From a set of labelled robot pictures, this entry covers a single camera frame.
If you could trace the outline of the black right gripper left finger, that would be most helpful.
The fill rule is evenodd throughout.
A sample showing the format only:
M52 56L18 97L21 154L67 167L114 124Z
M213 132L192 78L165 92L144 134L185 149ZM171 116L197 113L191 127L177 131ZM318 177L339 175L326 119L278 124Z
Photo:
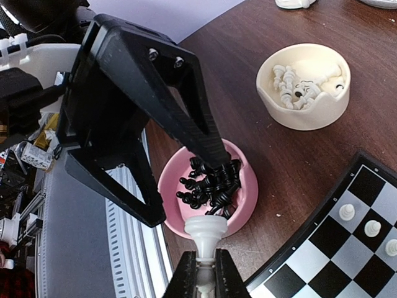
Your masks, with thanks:
M179 260L163 298L195 298L197 296L196 275L196 252L185 251Z

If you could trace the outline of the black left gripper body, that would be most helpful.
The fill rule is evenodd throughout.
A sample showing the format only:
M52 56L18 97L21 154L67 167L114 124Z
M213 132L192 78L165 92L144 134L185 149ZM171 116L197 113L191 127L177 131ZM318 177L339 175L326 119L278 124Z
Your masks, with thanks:
M123 19L94 17L68 75L62 103L57 136L69 155L145 155L145 33Z

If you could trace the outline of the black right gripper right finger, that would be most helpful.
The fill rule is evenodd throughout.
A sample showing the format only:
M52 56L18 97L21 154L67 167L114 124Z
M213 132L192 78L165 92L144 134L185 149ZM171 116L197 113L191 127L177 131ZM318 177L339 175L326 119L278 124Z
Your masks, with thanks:
M227 250L215 252L215 297L250 298L239 271Z

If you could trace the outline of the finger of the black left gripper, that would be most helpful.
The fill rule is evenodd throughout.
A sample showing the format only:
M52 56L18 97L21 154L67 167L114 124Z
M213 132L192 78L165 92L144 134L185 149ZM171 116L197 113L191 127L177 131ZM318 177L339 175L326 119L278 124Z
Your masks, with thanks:
M144 149L139 147L138 153L128 155L124 164L141 191L141 199L112 178L106 172L108 166L99 166L90 148L70 150L66 157L65 170L80 183L110 199L148 227L163 223L165 221L163 200L157 190Z
M212 116L199 59L165 37L124 30L127 78L122 91L170 137L209 165L230 158Z

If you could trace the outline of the white chess piece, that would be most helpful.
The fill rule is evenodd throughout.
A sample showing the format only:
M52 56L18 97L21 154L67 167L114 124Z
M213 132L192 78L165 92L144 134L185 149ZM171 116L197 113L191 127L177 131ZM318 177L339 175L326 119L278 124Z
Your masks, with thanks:
M215 288L216 246L228 230L227 220L217 215L195 216L185 222L184 230L197 247L196 288L201 297L210 297Z

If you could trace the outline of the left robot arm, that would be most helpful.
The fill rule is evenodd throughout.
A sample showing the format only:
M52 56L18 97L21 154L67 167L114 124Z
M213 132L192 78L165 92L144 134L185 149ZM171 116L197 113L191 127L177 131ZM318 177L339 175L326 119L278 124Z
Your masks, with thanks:
M167 35L87 1L2 1L1 148L61 102L69 175L149 227L166 219L141 134L149 120L206 165L230 160L198 58Z

